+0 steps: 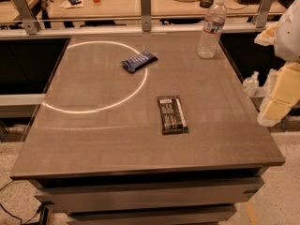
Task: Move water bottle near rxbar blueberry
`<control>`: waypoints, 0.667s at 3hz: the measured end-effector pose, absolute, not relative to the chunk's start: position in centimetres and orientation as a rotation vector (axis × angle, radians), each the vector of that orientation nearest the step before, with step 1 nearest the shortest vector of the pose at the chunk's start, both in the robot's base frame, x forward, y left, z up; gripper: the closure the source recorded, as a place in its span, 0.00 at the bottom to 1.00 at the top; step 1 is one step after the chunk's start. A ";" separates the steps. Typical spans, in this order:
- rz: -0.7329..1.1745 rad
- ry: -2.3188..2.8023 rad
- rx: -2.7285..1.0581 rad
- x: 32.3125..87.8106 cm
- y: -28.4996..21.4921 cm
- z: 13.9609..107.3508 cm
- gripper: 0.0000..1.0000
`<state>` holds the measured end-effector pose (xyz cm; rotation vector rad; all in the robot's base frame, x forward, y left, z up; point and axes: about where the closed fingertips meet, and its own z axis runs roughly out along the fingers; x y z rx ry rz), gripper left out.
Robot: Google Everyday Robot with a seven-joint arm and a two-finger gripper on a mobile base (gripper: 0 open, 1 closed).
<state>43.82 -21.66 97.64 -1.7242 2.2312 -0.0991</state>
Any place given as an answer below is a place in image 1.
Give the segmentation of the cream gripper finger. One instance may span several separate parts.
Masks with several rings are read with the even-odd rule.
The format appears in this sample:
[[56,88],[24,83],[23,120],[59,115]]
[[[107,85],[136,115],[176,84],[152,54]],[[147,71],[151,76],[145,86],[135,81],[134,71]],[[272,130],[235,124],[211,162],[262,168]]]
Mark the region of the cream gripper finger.
[[275,33],[278,28],[278,22],[272,23],[258,36],[255,37],[254,42],[262,46],[273,45],[275,42]]
[[262,101],[257,121],[272,127],[279,123],[300,100],[300,63],[286,62],[271,83],[271,94]]

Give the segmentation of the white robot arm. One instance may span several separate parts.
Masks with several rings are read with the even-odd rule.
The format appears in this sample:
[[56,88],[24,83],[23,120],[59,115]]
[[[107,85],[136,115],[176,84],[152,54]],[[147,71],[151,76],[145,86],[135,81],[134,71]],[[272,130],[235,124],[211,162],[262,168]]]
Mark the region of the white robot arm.
[[285,61],[262,101],[257,121],[272,127],[300,100],[300,0],[294,0],[279,21],[255,37],[263,46],[273,45],[276,57]]

